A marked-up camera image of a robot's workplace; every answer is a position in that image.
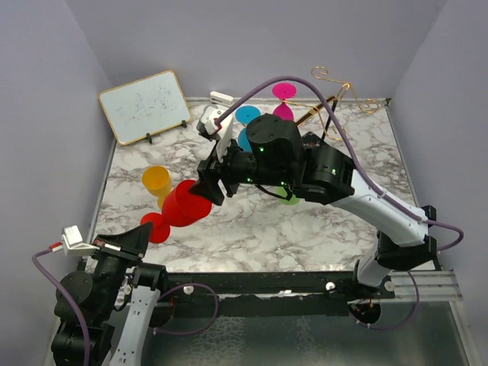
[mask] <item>whiteboard frame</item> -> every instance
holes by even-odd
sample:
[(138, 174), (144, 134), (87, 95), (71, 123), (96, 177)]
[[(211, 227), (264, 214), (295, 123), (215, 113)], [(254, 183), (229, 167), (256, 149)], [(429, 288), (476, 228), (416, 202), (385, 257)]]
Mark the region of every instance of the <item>whiteboard frame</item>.
[[(131, 84), (135, 84), (136, 82), (141, 82), (143, 80), (151, 79), (154, 76), (159, 76), (159, 75), (162, 75), (162, 74), (166, 74), (167, 72), (170, 72), (175, 77), (176, 85), (178, 86), (178, 89), (179, 89), (179, 91), (181, 93), (181, 96), (183, 97), (183, 100), (185, 101), (186, 108), (188, 109), (188, 115), (190, 117), (185, 122), (188, 123), (188, 122), (190, 122), (192, 120), (191, 110), (190, 110), (190, 107), (188, 106), (188, 101), (186, 100), (185, 95), (183, 94), (183, 91), (181, 90), (181, 86), (180, 86), (180, 83), (178, 82), (178, 79), (176, 78), (176, 74), (172, 70), (166, 70), (166, 71), (163, 71), (163, 72), (158, 72), (157, 74), (150, 75), (150, 76), (147, 76), (145, 78), (142, 78), (142, 79), (139, 79), (139, 80), (135, 80), (133, 82), (128, 82), (127, 84), (123, 84), (123, 85), (116, 86), (115, 88), (110, 88), (110, 89), (107, 89), (107, 90), (104, 90), (104, 91), (100, 91), (98, 93), (98, 102), (101, 105), (101, 109), (103, 109), (103, 111), (104, 111), (104, 114), (105, 114), (105, 117), (107, 118), (108, 124), (110, 124), (110, 128), (112, 129), (112, 132), (114, 133), (115, 139), (117, 140), (117, 142), (120, 145), (126, 146), (126, 145), (130, 145), (131, 143), (135, 143), (137, 141), (144, 140), (146, 138), (146, 135), (144, 135), (142, 137), (137, 137), (135, 140), (132, 140), (132, 141), (129, 141), (129, 142), (126, 142), (126, 143), (121, 142), (120, 139), (119, 139), (119, 137), (117, 136), (117, 132), (115, 131), (114, 125), (112, 124), (112, 122), (111, 122), (111, 120), (110, 120), (110, 118), (108, 116), (108, 113), (105, 110), (105, 106), (104, 106), (103, 102), (101, 101), (101, 95), (104, 94), (104, 93), (107, 93), (107, 92), (111, 92), (111, 91), (113, 91), (115, 89), (123, 88), (124, 86), (128, 86), (128, 85), (131, 85)], [(154, 136), (154, 135), (156, 135), (158, 133), (161, 133), (163, 131), (169, 130), (169, 129), (174, 128), (174, 127), (177, 127), (177, 126), (181, 126), (182, 124), (183, 124), (182, 122), (178, 122), (177, 124), (175, 124), (173, 126), (166, 127), (166, 128), (163, 128), (162, 130), (153, 132), (153, 133), (150, 134), (150, 136)]]

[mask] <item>white marble surface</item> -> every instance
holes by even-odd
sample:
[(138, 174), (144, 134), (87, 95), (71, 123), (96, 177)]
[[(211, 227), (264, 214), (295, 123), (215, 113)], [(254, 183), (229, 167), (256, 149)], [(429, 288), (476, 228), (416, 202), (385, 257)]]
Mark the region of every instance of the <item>white marble surface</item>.
[[(156, 198), (143, 187), (141, 176), (151, 165), (171, 173), (173, 187), (196, 178), (196, 167), (213, 144), (195, 129), (205, 104), (191, 103), (194, 122), (142, 141), (117, 146), (95, 228), (97, 233), (122, 233), (139, 225), (144, 214), (157, 211)], [(255, 104), (271, 113), (277, 103)], [(307, 108), (293, 108), (295, 118)], [(338, 106), (352, 145), (368, 174), (380, 185), (413, 203), (413, 196), (384, 108), (365, 114), (354, 104)], [(242, 125), (235, 122), (234, 137)], [(317, 116), (300, 129), (321, 134)], [(340, 141), (327, 140), (346, 151)], [(187, 227), (173, 227), (160, 245), (149, 245), (145, 262), (169, 271), (344, 271), (375, 242), (375, 228), (348, 212), (300, 202), (286, 206), (253, 186), (214, 206), (208, 217)]]

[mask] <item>gray floor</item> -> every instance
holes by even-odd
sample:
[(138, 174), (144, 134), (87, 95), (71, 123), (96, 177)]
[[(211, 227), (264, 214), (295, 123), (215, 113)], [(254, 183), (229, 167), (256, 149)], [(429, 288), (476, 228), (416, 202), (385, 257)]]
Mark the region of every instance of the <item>gray floor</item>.
[[(383, 306), (378, 324), (397, 323), (413, 305)], [(125, 312), (112, 322), (120, 336)], [(207, 319), (174, 319), (173, 330), (190, 330)], [(418, 317), (402, 329), (376, 332), (350, 317), (288, 316), (219, 318), (192, 337), (148, 333), (144, 366), (291, 366), (467, 364), (448, 303), (423, 303)]]

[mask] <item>robotic arm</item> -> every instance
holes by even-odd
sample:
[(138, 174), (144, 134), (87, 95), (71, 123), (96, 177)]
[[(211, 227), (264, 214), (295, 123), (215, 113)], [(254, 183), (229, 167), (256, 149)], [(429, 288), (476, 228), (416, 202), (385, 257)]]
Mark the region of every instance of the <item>robotic arm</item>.
[[(251, 152), (243, 152), (235, 140), (218, 140), (197, 168), (199, 179), (192, 193), (220, 206), (223, 193), (219, 181), (227, 197), (232, 197), (240, 184), (270, 185), (285, 188), (288, 199), (295, 194), (359, 216), (379, 230), (377, 245), (356, 263), (355, 280), (365, 287), (379, 287), (391, 270), (409, 270), (435, 258), (436, 242), (428, 235), (426, 223), (435, 219), (431, 207), (412, 207), (388, 194), (421, 220), (407, 216), (384, 199), (384, 189), (382, 196), (373, 191), (347, 155), (326, 143), (305, 146), (292, 120), (265, 114), (247, 126), (246, 135)], [(217, 154), (219, 144), (220, 151), (222, 144), (228, 145), (225, 156)]]

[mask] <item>white eraser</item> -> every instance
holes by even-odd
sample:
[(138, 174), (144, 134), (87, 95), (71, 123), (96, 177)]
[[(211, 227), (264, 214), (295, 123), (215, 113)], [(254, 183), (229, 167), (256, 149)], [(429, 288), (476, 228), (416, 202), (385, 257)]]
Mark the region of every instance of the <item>white eraser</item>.
[(210, 101), (215, 104), (221, 104), (226, 107), (230, 107), (234, 102), (234, 98), (230, 95), (219, 93), (218, 91), (211, 91)]

